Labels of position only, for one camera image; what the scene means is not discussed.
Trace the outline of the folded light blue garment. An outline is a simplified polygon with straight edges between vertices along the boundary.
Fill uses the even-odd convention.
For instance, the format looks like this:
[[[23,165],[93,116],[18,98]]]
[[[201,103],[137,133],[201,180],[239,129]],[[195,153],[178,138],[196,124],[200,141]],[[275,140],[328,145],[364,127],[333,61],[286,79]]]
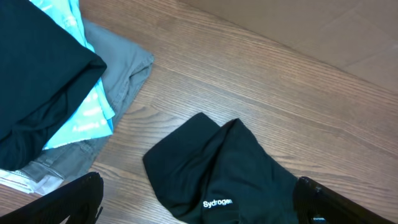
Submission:
[[[82,46],[92,52],[95,50],[85,36],[79,0],[30,1]],[[44,149],[110,136],[113,134],[114,116],[115,112],[106,99],[102,79],[99,79],[69,120],[49,139]]]

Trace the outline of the folded beige garment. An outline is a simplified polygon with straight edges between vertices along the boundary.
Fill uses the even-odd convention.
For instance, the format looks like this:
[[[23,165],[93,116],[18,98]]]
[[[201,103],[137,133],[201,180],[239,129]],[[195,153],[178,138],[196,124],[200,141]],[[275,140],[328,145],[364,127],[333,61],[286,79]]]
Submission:
[[[58,174],[45,169],[1,169],[1,184],[27,194],[47,195],[59,188],[64,180]]]

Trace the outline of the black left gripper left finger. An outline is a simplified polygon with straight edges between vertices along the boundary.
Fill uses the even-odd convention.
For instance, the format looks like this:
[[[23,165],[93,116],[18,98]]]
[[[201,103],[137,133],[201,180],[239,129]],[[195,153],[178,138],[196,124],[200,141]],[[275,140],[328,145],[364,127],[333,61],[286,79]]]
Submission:
[[[87,173],[1,217],[1,224],[95,224],[103,211],[103,178]]]

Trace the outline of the folded grey garment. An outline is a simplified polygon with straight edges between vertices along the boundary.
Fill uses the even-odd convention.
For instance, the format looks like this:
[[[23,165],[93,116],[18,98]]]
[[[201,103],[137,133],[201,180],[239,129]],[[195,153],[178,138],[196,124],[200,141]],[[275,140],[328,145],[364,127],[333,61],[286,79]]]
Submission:
[[[83,25],[87,41],[107,64],[102,81],[108,103],[116,113],[113,125],[117,126],[149,77],[154,56],[138,44],[87,19],[83,19]],[[72,181],[88,172],[108,139],[90,139],[45,150],[21,172],[36,182],[45,175]]]

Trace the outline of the folded black garment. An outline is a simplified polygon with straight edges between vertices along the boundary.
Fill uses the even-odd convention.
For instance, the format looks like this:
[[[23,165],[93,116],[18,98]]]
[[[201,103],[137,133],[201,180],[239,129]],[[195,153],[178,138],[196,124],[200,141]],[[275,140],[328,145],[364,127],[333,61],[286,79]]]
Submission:
[[[30,1],[2,0],[1,168],[36,159],[106,67]]]

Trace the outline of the black t-shirt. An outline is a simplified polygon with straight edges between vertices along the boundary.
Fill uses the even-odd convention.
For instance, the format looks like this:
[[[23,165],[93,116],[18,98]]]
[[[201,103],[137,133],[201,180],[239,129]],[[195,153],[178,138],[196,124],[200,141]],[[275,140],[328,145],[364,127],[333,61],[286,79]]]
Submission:
[[[158,201],[185,223],[297,223],[296,177],[239,119],[198,113],[143,158]]]

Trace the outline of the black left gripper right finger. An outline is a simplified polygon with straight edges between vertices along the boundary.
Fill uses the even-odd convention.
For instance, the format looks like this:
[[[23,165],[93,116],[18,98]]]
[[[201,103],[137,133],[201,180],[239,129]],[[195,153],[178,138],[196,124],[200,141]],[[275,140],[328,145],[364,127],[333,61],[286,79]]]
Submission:
[[[300,177],[293,192],[300,224],[394,224],[309,177]]]

